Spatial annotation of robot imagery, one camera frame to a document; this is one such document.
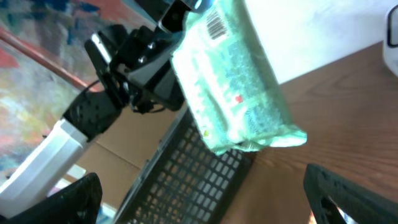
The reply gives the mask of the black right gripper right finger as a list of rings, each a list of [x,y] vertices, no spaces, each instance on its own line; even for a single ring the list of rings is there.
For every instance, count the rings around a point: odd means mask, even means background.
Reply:
[[[308,164],[303,187],[317,223],[397,223],[397,203],[318,164]]]

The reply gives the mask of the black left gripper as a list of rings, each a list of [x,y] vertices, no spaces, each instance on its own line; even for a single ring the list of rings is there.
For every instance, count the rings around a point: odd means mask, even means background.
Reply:
[[[84,47],[104,87],[101,107],[121,111],[131,106],[151,113],[155,105],[178,111],[184,96],[172,68],[172,56],[183,39],[183,19],[191,8],[173,1],[155,29],[140,26],[132,31],[121,24],[95,32]]]

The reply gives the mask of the white barcode scanner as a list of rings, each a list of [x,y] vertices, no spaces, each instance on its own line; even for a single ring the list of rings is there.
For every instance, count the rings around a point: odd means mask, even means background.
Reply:
[[[387,68],[397,76],[397,5],[386,14],[382,57]]]

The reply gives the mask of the dark grey plastic basket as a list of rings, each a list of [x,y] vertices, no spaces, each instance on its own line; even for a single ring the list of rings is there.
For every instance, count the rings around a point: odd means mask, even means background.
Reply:
[[[206,148],[183,107],[125,196],[114,223],[219,223],[247,176],[243,152]]]

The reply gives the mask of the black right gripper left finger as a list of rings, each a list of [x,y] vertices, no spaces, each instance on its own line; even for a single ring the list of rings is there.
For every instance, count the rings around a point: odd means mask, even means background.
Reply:
[[[29,209],[1,224],[95,224],[103,189],[100,178],[89,173]]]

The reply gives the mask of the light green tissue pack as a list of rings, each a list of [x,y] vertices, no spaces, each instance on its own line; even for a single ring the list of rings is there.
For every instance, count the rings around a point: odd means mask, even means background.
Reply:
[[[203,13],[188,13],[172,67],[201,139],[214,154],[307,142],[244,1],[215,1]]]

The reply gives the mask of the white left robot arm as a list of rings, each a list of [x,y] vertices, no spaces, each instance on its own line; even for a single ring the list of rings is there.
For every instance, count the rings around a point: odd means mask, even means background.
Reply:
[[[184,102],[172,70],[172,54],[191,11],[174,1],[155,29],[107,26],[85,42],[102,91],[83,90],[50,134],[1,186],[1,215],[14,217],[41,202],[91,143],[130,106],[135,113],[177,111]]]

